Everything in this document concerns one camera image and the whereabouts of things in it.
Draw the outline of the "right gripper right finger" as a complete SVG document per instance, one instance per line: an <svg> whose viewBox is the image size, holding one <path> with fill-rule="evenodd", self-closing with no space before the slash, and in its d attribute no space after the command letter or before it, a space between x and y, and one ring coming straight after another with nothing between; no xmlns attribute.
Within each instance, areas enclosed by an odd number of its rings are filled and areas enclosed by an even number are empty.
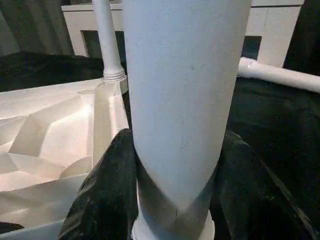
<svg viewBox="0 0 320 240"><path fill-rule="evenodd" d="M213 189L233 240L318 240L320 230L280 178L226 131Z"/></svg>

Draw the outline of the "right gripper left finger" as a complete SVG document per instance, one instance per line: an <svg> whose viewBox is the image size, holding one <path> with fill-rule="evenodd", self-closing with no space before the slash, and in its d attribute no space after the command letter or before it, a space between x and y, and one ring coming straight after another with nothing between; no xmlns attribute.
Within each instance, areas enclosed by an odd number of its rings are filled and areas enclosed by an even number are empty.
<svg viewBox="0 0 320 240"><path fill-rule="evenodd" d="M84 179L60 240L130 240L138 213L133 134L120 130Z"/></svg>

